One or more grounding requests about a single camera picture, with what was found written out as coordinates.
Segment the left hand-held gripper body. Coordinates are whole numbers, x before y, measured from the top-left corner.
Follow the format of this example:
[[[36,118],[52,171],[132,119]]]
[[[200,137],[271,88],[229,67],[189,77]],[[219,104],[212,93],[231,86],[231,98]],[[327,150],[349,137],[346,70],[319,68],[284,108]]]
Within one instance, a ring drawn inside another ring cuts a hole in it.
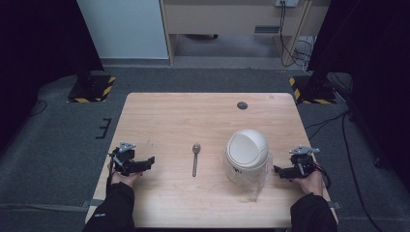
[[[143,172],[144,169],[142,164],[133,160],[134,148],[134,144],[121,142],[109,155],[110,170],[117,171],[123,176],[130,176],[132,173]]]

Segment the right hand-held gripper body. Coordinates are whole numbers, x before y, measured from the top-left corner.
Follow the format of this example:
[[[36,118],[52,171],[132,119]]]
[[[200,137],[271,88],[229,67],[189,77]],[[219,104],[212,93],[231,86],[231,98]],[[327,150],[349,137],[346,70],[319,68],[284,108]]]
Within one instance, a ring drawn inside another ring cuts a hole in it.
[[[306,178],[315,170],[312,154],[319,153],[318,148],[299,146],[290,151],[293,164],[291,179]]]

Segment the person's left hand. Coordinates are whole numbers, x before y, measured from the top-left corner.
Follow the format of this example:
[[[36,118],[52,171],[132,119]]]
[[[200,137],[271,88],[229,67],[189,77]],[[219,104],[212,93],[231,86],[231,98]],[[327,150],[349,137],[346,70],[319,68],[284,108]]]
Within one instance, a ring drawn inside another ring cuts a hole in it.
[[[127,186],[129,186],[130,188],[132,188],[134,186],[134,184],[136,183],[136,181],[143,175],[142,172],[138,172],[138,173],[131,173],[129,176],[124,176],[121,173],[114,171],[111,175],[111,181],[110,184],[114,185],[114,184],[119,184],[119,183],[123,183]]]

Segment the person's right hand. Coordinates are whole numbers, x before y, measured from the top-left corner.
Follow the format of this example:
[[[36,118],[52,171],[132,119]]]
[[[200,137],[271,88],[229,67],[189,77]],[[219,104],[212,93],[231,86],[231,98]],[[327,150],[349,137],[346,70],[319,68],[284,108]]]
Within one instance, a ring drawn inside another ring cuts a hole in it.
[[[323,195],[323,179],[319,171],[312,172],[306,178],[294,179],[294,182],[301,187],[305,194]]]

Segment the white swing-lid trash can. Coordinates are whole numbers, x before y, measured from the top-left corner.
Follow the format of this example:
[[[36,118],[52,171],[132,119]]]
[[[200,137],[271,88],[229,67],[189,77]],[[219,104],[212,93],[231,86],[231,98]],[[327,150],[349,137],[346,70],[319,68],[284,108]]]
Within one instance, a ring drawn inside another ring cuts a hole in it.
[[[228,141],[222,162],[226,176],[238,186],[258,188],[270,159],[265,136],[257,130],[238,130]]]

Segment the metal spoon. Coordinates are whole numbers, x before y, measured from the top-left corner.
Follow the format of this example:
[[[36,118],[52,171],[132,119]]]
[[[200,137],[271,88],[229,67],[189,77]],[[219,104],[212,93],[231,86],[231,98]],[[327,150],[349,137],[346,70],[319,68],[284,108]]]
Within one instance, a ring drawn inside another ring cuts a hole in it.
[[[193,166],[192,166],[192,176],[196,176],[196,169],[197,169],[197,158],[198,154],[201,151],[201,145],[199,143],[195,143],[192,146],[192,152],[193,152]]]

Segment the black stand base hazard stripes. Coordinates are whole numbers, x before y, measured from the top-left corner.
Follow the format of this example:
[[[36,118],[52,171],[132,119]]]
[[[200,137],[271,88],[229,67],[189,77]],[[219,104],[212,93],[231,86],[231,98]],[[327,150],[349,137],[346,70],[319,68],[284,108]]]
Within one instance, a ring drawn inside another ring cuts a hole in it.
[[[92,75],[90,85],[79,80],[68,95],[68,102],[104,102],[111,91],[115,77],[111,75]]]
[[[297,104],[335,103],[336,96],[328,80],[318,80],[315,76],[295,75],[289,79]]]

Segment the white panel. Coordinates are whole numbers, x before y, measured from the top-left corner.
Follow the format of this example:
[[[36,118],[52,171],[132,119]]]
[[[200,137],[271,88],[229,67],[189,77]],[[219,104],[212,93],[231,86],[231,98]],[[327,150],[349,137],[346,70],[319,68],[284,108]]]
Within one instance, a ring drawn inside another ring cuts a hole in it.
[[[105,59],[167,59],[160,0],[77,0]]]

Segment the grey power strip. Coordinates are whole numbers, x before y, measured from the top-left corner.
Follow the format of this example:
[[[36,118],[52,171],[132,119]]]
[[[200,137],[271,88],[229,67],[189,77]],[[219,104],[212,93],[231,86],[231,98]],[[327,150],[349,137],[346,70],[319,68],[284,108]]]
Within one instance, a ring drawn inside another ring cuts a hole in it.
[[[296,8],[299,4],[299,0],[276,0],[276,7],[287,7],[287,8]]]

